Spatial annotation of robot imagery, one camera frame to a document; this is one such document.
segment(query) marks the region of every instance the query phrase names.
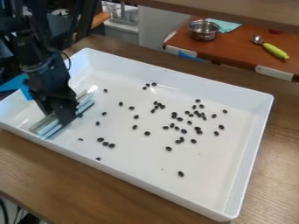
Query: wall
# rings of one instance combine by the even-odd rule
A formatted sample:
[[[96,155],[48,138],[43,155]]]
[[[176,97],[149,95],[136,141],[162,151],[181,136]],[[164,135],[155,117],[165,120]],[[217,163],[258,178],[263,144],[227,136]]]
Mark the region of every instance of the wall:
[[[138,6],[139,45],[162,51],[165,37],[188,20],[190,15]]]

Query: metal bowl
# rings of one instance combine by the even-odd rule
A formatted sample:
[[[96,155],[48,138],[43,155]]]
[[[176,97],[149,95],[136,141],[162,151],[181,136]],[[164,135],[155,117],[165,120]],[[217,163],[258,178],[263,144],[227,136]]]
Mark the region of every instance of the metal bowl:
[[[199,41],[214,40],[219,28],[217,24],[205,21],[204,19],[192,21],[188,25],[190,37]]]

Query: cable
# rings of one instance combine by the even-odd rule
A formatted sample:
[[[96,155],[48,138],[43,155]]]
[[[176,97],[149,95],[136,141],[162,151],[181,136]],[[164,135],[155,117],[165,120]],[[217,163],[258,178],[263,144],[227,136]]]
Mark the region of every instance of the cable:
[[[67,60],[68,60],[68,68],[67,68],[67,71],[70,71],[71,67],[72,67],[72,61],[70,59],[70,57],[68,57],[68,55],[64,52],[61,52],[63,55],[66,56]]]
[[[0,207],[2,208],[3,211],[4,224],[10,224],[10,219],[7,213],[6,205],[1,199],[0,199]]]

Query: spoon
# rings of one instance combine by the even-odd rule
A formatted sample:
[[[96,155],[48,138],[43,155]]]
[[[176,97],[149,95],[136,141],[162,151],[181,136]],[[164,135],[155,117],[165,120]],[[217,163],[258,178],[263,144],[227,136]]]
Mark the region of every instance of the spoon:
[[[281,60],[288,60],[289,56],[287,53],[285,53],[284,51],[282,51],[281,49],[277,48],[274,45],[270,45],[268,43],[264,43],[264,41],[261,39],[261,36],[258,35],[253,35],[251,37],[251,41],[253,41],[255,44],[257,45],[262,45],[263,47],[265,47],[270,53],[272,53],[274,56],[276,56],[277,58],[281,59]]]

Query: black bean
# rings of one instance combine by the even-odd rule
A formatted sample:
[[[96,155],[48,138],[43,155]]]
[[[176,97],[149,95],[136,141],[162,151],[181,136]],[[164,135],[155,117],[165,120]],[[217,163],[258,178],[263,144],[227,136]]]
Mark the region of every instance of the black bean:
[[[184,173],[182,171],[179,171],[178,173],[178,176],[180,176],[181,178],[184,176]]]
[[[111,143],[109,146],[108,146],[110,149],[113,149],[115,147],[115,144],[114,143]]]

